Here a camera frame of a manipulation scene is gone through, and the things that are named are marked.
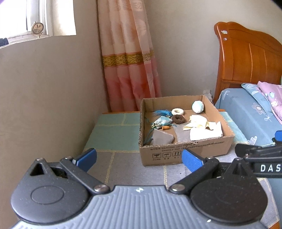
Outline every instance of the gray ribbed plate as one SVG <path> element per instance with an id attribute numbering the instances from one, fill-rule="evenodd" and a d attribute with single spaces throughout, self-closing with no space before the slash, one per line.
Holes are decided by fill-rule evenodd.
<path id="1" fill-rule="evenodd" d="M 224 226 L 195 211 L 184 195 L 164 186 L 116 186 L 96 195 L 74 218 L 49 226 L 18 222 L 13 229 L 265 229 L 260 222 Z"/>

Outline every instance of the bed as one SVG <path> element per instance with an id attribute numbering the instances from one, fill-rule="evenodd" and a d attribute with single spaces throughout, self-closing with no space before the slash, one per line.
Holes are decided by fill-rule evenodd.
<path id="1" fill-rule="evenodd" d="M 254 31 L 235 22 L 218 22 L 214 26 L 220 42 L 219 67 L 214 104 L 225 109 L 250 144 L 271 145 L 282 125 L 260 110 L 257 101 L 241 87 L 258 81 L 280 84 L 282 45 L 269 34 Z M 269 179 L 282 218 L 282 179 Z M 279 222 L 271 229 L 280 228 Z"/>

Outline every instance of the power outlet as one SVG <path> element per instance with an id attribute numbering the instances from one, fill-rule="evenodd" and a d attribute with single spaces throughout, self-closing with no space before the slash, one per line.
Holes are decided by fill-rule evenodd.
<path id="1" fill-rule="evenodd" d="M 203 94 L 210 94 L 211 93 L 211 89 L 205 89 L 204 91 L 203 91 Z"/>

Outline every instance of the wooden bed frame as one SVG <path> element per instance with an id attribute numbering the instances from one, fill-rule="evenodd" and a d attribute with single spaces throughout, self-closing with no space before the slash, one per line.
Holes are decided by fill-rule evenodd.
<path id="1" fill-rule="evenodd" d="M 241 88 L 242 83 L 280 84 L 282 44 L 278 40 L 236 22 L 218 22 L 214 31 L 220 43 L 214 103 L 222 90 Z"/>

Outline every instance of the blue bedsheet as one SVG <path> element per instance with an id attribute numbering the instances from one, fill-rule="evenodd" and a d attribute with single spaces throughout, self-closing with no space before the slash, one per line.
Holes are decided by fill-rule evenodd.
<path id="1" fill-rule="evenodd" d="M 273 144 L 275 132 L 282 130 L 275 116 L 269 117 L 243 88 L 223 90 L 215 106 L 228 112 L 251 145 Z"/>

